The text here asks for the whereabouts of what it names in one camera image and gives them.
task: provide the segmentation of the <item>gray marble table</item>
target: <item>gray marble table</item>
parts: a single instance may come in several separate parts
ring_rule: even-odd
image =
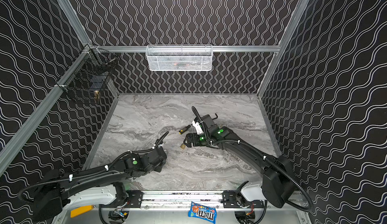
[[[91,168],[111,162],[127,150],[147,149],[165,131],[167,163],[155,171],[125,183],[139,190],[232,190],[257,173],[233,154],[196,147],[181,149],[186,133],[178,130],[201,115],[234,130],[254,147],[275,155],[255,95],[121,95],[113,117],[93,158]]]

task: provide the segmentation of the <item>blue candy package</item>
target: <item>blue candy package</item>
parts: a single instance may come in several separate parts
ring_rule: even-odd
[[[188,217],[197,217],[215,224],[216,210],[212,207],[191,202],[191,209],[188,212]]]

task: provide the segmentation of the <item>cable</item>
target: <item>cable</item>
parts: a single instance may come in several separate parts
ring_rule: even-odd
[[[115,163],[117,163],[122,157],[124,157],[125,155],[128,155],[128,154],[139,154],[139,153],[145,153],[145,152],[150,152],[152,151],[153,149],[157,148],[161,141],[168,135],[169,131],[167,131],[166,133],[164,133],[160,139],[157,139],[156,140],[156,144],[154,147],[152,147],[151,149],[145,149],[145,150],[138,150],[138,151],[128,151],[128,152],[124,152],[123,154],[120,154],[116,159],[113,160],[113,162],[111,162],[108,166],[108,169],[110,169]],[[94,175],[98,175],[98,174],[102,174],[102,173],[105,173],[106,172],[106,169],[103,169],[103,170],[100,170],[98,172],[94,172],[94,173],[90,173],[90,174],[85,174],[85,175],[78,175],[78,176],[73,176],[72,177],[72,180],[75,180],[75,179],[79,179],[79,178],[87,178],[87,177],[91,177],[91,176],[94,176]],[[46,184],[55,184],[55,183],[60,183],[60,182],[63,182],[63,181],[69,181],[70,178],[63,178],[63,179],[55,179],[55,180],[49,180],[49,181],[46,181],[46,182],[42,182],[42,183],[36,183],[36,184],[33,184],[33,185],[29,185],[29,186],[26,186],[25,188],[22,188],[19,193],[17,194],[17,197],[24,201],[24,202],[27,202],[29,204],[33,204],[34,201],[33,200],[30,200],[30,199],[27,199],[26,197],[23,196],[23,193],[28,190],[28,189],[31,189],[31,188],[35,188],[35,187],[38,187],[38,186],[42,186],[42,185],[46,185]]]
[[[207,134],[207,125],[206,125],[206,123],[200,117],[199,112],[197,112],[195,106],[192,106],[191,109],[192,109],[193,113],[195,114],[195,116],[197,117],[197,119],[199,120],[199,122],[202,124],[203,131],[204,131],[204,137],[206,138],[206,141],[207,141],[207,139],[210,139],[210,138],[208,137],[208,134]]]
[[[250,214],[252,214],[252,213],[254,212],[254,202],[251,202],[251,203],[250,203],[250,209],[251,209],[251,211],[250,211],[249,213],[246,214],[247,216],[250,215]]]
[[[103,219],[101,207],[102,207],[102,205],[99,205],[99,206],[98,206],[99,219],[101,220],[101,222],[102,222],[103,224],[110,224],[110,223],[107,223],[107,222]]]
[[[259,217],[259,219],[256,222],[252,223],[252,224],[258,224],[259,222],[262,221],[262,219],[264,218],[264,216],[266,214],[266,209],[267,209],[267,200],[265,200],[264,211],[262,212],[261,217]]]
[[[252,145],[246,143],[245,141],[243,140],[234,140],[234,139],[222,139],[222,140],[219,140],[219,141],[216,141],[215,143],[213,143],[213,145],[218,145],[220,144],[221,142],[234,142],[234,143],[238,143],[238,144],[242,144],[246,147],[249,147],[251,148],[254,152],[256,152],[261,158],[264,159],[264,161],[266,161],[268,164],[270,164],[273,168],[276,169],[276,171],[278,171],[279,173],[283,174],[288,180],[290,180],[291,182],[293,182],[293,184],[296,186],[296,188],[301,191],[301,193],[305,196],[307,202],[308,202],[308,207],[302,207],[300,205],[297,205],[289,200],[286,201],[286,203],[288,203],[289,205],[291,205],[292,207],[295,207],[297,208],[298,210],[301,210],[301,211],[305,211],[305,212],[310,212],[312,209],[313,209],[313,201],[312,199],[310,198],[310,196],[308,195],[308,193],[297,183],[297,181],[292,177],[290,176],[285,170],[283,170],[281,167],[279,167],[276,163],[272,162],[270,159],[266,158],[265,157],[265,153],[256,149],[255,147],[253,147]]]

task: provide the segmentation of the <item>aluminum frame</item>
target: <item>aluminum frame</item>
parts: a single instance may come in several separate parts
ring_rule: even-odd
[[[83,58],[88,54],[89,47],[86,46],[80,53],[74,63],[68,68],[63,74],[60,80],[57,82],[58,85],[66,85],[71,74],[80,66],[84,61]],[[0,175],[8,168],[14,158],[17,156],[19,151],[26,144],[27,140],[34,133],[36,128],[40,125],[42,120],[46,117],[47,113],[54,106],[59,97],[63,94],[62,89],[55,85],[46,97],[40,102],[32,114],[27,118],[23,125],[17,130],[15,135],[8,141],[5,147],[0,152]]]
[[[92,46],[109,52],[146,52],[147,46]],[[212,46],[213,52],[279,52],[280,46]]]
[[[293,33],[295,32],[298,23],[301,20],[302,15],[304,14],[307,5],[309,3],[309,0],[298,0],[298,3],[296,5],[296,8],[293,11],[293,15],[289,20],[288,26],[286,27],[285,33],[283,34],[281,40],[280,40],[280,50],[276,55],[274,55],[272,61],[269,64],[269,67],[266,71],[266,74],[264,76],[264,79],[262,80],[261,85],[259,86],[257,95],[259,97],[262,97],[271,78],[273,77],[273,74],[279,64],[279,61],[281,60],[283,54],[285,53],[286,48],[288,47],[288,44],[290,43],[290,39],[293,36]]]
[[[67,19],[69,20],[70,25],[74,29],[78,39],[83,44],[83,46],[91,44],[91,40],[86,33],[85,28],[82,26],[82,23],[79,20],[79,17],[75,13],[74,8],[72,7],[69,0],[57,0],[60,8],[65,13]]]
[[[268,134],[270,136],[271,143],[273,144],[274,151],[276,152],[277,157],[279,157],[282,155],[282,153],[281,153],[281,150],[279,149],[276,135],[274,134],[273,128],[271,127],[270,120],[268,119],[265,106],[262,102],[262,99],[259,96],[257,96],[257,100],[258,100],[259,109],[261,110],[261,113],[262,113],[262,117],[264,118],[264,121],[265,121]]]
[[[82,171],[85,170],[85,169],[88,169],[90,167],[90,164],[91,164],[91,162],[92,162],[92,160],[94,158],[94,154],[97,152],[99,144],[101,143],[101,140],[102,140],[102,138],[103,138],[103,136],[105,134],[105,131],[106,131],[108,125],[109,125],[110,119],[113,116],[113,113],[114,113],[114,110],[115,110],[115,108],[117,106],[118,101],[119,101],[118,97],[115,97],[114,100],[113,100],[113,103],[110,106],[109,112],[106,115],[106,118],[105,118],[105,120],[103,122],[103,125],[102,125],[101,129],[99,130],[97,138],[95,139],[94,144],[91,147],[90,153],[87,156],[85,164],[82,167]]]

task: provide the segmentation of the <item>black patterned wall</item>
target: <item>black patterned wall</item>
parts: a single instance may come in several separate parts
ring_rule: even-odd
[[[298,0],[70,0],[95,45],[278,45]]]
[[[52,169],[82,169],[112,102],[108,90],[100,105],[77,105],[61,96],[0,177],[1,224],[32,223],[30,206],[17,198],[20,189]]]
[[[56,0],[0,0],[0,12],[3,149],[83,47]],[[61,96],[0,176],[0,224],[32,223],[18,191],[51,169],[80,170],[111,103],[109,92],[101,105],[75,105]]]
[[[314,224],[387,222],[387,0],[310,0],[264,93]]]
[[[150,71],[145,54],[124,53],[112,79],[124,93],[256,93],[272,52],[214,53],[211,71]]]
[[[56,0],[0,0],[0,150],[82,45]]]

